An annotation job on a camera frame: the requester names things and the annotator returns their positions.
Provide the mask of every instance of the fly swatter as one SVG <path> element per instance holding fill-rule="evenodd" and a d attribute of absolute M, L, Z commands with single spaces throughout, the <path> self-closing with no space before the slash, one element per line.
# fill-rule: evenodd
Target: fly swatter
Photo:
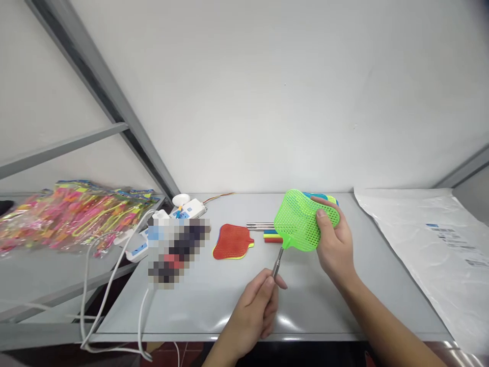
<path fill-rule="evenodd" d="M 290 246 L 300 251 L 313 251 L 317 248 L 321 232 L 316 223 L 316 212 L 323 209 L 331 220 L 333 227 L 340 222 L 340 215 L 336 209 L 319 204 L 299 190 L 289 190 L 285 193 L 279 212 L 275 216 L 274 227 L 284 239 L 275 262 L 273 277 L 277 276 L 280 259 L 285 249 Z"/>

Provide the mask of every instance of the white plastic bag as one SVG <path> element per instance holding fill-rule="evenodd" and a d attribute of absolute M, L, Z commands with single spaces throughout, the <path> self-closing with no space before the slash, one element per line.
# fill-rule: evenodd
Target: white plastic bag
<path fill-rule="evenodd" d="M 460 348 L 489 355 L 489 227 L 451 189 L 356 189 Z"/>

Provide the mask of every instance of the left hand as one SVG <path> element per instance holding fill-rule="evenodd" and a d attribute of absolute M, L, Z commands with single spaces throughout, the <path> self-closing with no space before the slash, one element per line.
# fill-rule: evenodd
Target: left hand
<path fill-rule="evenodd" d="M 263 269 L 244 289 L 216 344 L 238 360 L 250 352 L 259 338 L 265 339 L 274 329 L 279 306 L 279 286 L 287 289 L 280 275 L 277 283 L 270 269 Z"/>

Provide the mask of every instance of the fly swatter handle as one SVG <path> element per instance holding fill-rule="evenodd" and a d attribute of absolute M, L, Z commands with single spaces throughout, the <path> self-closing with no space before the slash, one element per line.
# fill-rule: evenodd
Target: fly swatter handle
<path fill-rule="evenodd" d="M 280 260 L 282 258 L 282 254 L 284 253 L 284 248 L 280 248 L 279 256 L 277 257 L 277 261 L 275 262 L 274 269 L 271 271 L 271 275 L 274 278 L 274 280 L 277 277 L 277 274 L 279 273 L 279 267 L 280 267 Z"/>

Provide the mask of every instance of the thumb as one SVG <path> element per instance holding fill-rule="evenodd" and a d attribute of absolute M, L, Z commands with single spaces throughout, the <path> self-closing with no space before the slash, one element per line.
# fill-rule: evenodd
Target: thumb
<path fill-rule="evenodd" d="M 316 212 L 317 226 L 321 230 L 321 239 L 328 240 L 336 238 L 335 230 L 330 218 L 323 209 L 318 209 Z"/>
<path fill-rule="evenodd" d="M 265 307 L 270 301 L 271 295 L 274 292 L 275 281 L 270 276 L 266 279 L 266 281 L 262 284 L 260 290 L 256 294 L 255 299 L 251 303 L 251 306 L 256 309 L 257 312 L 261 312 L 262 314 L 265 312 Z"/>

